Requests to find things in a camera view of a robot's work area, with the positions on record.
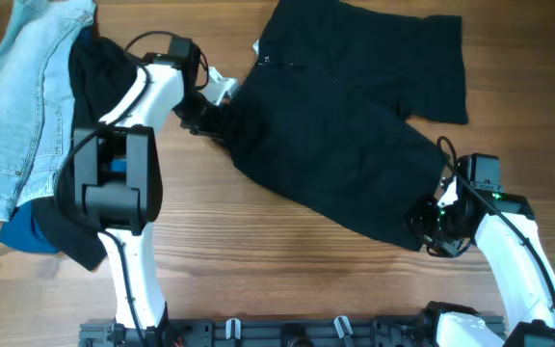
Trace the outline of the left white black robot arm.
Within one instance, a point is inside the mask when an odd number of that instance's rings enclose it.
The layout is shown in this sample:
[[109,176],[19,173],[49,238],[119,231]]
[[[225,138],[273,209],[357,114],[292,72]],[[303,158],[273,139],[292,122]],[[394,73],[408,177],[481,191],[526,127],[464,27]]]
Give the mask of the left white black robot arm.
[[166,324],[154,260],[153,223],[163,199],[156,134],[170,114],[194,135],[217,138],[221,105],[238,88],[190,39],[170,34],[167,53],[135,61],[136,78],[96,129],[78,129],[68,164],[75,213],[97,232],[113,271],[115,328],[147,336]]

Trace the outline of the black shorts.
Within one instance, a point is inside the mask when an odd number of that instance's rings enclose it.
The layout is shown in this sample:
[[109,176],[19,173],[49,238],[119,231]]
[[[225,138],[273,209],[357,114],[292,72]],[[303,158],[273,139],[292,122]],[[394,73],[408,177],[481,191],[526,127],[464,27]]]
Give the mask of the black shorts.
[[453,15],[279,2],[227,108],[234,166],[345,228],[420,249],[406,217],[444,163],[408,119],[467,123],[462,28]]

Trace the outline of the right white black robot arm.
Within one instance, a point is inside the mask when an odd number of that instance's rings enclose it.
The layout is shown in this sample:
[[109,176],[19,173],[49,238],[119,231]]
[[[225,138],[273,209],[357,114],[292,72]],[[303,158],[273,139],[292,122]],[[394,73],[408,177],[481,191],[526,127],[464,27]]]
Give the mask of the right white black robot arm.
[[497,157],[474,153],[448,160],[440,198],[421,200],[409,229],[428,254],[455,258],[470,247],[484,255],[506,316],[500,337],[470,307],[432,303],[425,322],[436,346],[555,346],[555,274],[528,200],[505,192]]

